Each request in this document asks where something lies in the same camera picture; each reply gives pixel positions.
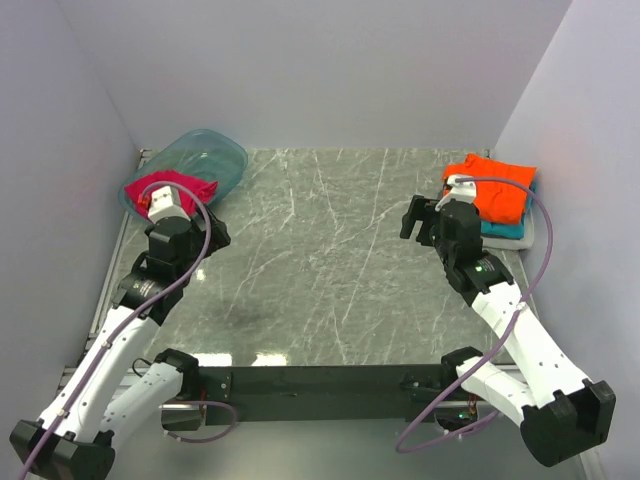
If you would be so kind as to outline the magenta t-shirt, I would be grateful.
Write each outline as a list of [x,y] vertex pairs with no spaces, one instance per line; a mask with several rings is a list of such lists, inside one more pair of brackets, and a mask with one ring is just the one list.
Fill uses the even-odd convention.
[[152,183],[161,181],[170,181],[186,187],[203,204],[207,204],[212,200],[218,187],[217,181],[208,182],[199,177],[185,175],[175,170],[156,171],[133,180],[124,186],[123,192],[125,199],[133,203],[135,212],[144,220],[148,219],[147,213],[150,200],[149,195],[144,195],[143,191]]

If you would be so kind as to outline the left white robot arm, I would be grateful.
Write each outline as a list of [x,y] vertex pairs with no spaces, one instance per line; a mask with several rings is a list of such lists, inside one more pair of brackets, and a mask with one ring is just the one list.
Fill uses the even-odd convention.
[[101,332],[72,378],[35,421],[19,421],[10,443],[21,474],[104,479],[117,451],[163,404],[200,407],[199,362],[168,349],[124,392],[129,367],[182,299],[199,263],[229,245],[208,207],[196,217],[164,213],[146,231],[148,248],[120,283]]

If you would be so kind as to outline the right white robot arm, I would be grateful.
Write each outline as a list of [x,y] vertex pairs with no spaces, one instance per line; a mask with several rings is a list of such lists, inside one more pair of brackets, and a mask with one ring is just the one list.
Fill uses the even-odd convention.
[[402,217],[401,238],[435,249],[451,287],[499,337],[487,353],[466,347],[444,356],[441,392],[415,420],[468,392],[517,425],[532,456],[552,467],[607,440],[616,395],[560,349],[480,230],[475,206],[460,200],[416,195]]

